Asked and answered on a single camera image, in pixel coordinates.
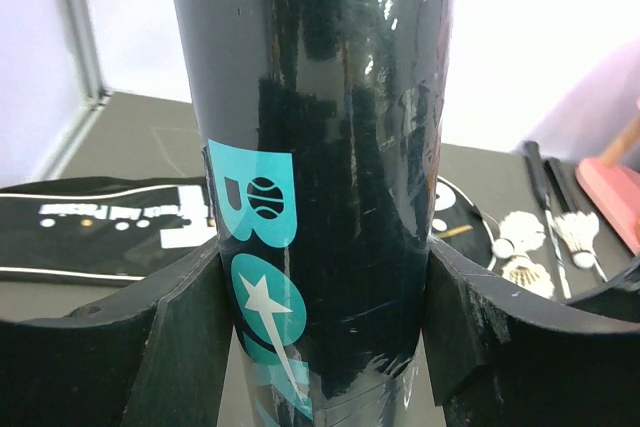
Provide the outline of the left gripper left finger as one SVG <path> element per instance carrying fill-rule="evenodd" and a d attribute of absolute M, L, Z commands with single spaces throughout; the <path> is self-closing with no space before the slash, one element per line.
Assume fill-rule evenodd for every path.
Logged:
<path fill-rule="evenodd" d="M 213 426 L 232 319 L 219 244 L 60 318 L 1 325 L 5 426 Z"/>

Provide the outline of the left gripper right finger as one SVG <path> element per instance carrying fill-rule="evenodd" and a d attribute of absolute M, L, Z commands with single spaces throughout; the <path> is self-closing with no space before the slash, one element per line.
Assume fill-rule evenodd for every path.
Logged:
<path fill-rule="evenodd" d="M 450 426 L 635 426 L 639 266 L 567 302 L 432 243 L 423 342 Z"/>

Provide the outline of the white shuttlecock pair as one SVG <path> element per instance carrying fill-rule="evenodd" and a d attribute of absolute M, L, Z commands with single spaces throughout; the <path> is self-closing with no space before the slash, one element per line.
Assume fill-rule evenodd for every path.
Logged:
<path fill-rule="evenodd" d="M 526 256 L 514 256 L 503 267 L 501 276 L 540 297 L 552 299 L 555 286 L 546 268 Z"/>
<path fill-rule="evenodd" d="M 499 223 L 499 236 L 492 244 L 492 252 L 498 259 L 509 259 L 539 249 L 545 238 L 545 227 L 534 214 L 514 211 Z"/>

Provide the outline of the black shuttlecock tube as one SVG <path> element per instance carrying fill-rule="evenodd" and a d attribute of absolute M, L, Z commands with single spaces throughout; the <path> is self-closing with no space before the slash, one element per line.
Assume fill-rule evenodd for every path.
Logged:
<path fill-rule="evenodd" d="M 452 0 L 174 0 L 259 426 L 405 426 Z"/>

